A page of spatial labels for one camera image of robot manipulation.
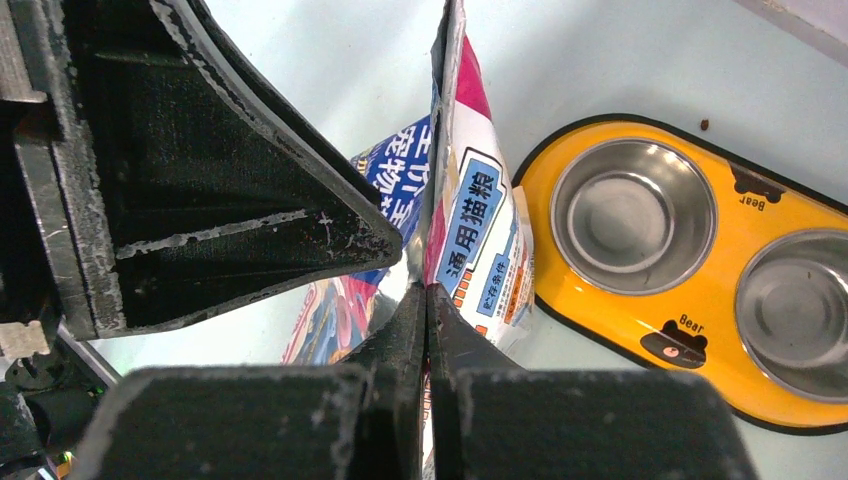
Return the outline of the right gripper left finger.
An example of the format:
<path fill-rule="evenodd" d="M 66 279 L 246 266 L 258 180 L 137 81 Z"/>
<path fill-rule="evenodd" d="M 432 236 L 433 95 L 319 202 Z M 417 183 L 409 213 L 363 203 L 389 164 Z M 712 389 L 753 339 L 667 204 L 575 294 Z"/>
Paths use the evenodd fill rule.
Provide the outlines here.
<path fill-rule="evenodd" d="M 104 396 L 75 479 L 414 479 L 424 288 L 340 362 L 135 371 Z"/>

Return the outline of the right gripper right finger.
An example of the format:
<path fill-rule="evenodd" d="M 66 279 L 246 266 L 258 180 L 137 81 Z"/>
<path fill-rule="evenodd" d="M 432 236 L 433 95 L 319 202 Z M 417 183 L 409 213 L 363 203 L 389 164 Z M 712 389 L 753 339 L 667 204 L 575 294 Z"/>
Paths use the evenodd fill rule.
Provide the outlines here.
<path fill-rule="evenodd" d="M 439 479 L 753 479 L 703 378 L 661 370 L 531 371 L 427 289 Z"/>

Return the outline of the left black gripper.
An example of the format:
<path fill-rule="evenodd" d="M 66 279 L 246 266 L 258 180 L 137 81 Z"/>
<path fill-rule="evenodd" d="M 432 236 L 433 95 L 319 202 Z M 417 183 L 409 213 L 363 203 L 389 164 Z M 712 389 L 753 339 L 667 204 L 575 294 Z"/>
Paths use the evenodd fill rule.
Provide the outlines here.
<path fill-rule="evenodd" d="M 204 2 L 2 2 L 3 359 L 389 266 L 378 203 Z"/>

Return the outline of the cat food bag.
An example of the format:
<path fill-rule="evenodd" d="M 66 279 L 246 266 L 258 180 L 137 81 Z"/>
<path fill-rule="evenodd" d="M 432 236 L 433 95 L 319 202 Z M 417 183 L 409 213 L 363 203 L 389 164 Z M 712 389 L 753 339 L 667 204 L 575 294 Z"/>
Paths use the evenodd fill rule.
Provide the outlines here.
<path fill-rule="evenodd" d="M 532 229 L 498 145 L 462 2 L 446 3 L 431 58 L 430 112 L 351 161 L 378 190 L 402 257 L 312 283 L 286 364 L 339 361 L 388 320 L 416 281 L 442 286 L 461 317 L 502 351 L 529 332 Z"/>

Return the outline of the yellow double pet bowl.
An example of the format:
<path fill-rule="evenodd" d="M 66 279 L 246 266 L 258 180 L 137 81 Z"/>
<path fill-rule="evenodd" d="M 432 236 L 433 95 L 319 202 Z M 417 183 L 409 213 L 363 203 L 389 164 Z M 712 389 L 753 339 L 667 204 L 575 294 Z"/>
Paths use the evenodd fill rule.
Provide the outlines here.
<path fill-rule="evenodd" d="M 537 305 L 740 417 L 847 427 L 847 208 L 646 117 L 597 115 L 521 164 Z"/>

